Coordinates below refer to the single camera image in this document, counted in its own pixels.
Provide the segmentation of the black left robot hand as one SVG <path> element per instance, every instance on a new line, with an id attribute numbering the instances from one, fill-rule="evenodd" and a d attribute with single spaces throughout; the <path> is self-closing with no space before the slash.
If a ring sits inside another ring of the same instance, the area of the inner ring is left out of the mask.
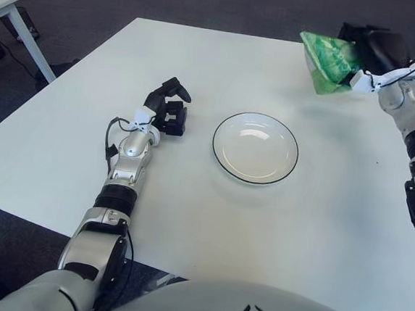
<path id="1" fill-rule="evenodd" d="M 173 77 L 152 91 L 143 105 L 155 113 L 151 124 L 159 132 L 168 136 L 182 136 L 188 113 L 185 103 L 191 103 L 190 94 L 179 80 Z"/>

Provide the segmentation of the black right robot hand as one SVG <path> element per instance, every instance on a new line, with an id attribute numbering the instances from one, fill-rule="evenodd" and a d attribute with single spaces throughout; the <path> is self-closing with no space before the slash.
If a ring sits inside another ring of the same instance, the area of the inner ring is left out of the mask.
<path id="1" fill-rule="evenodd" d="M 339 39 L 353 43 L 365 70 L 381 76 L 410 66 L 410 51 L 404 37 L 387 28 L 344 22 Z"/>

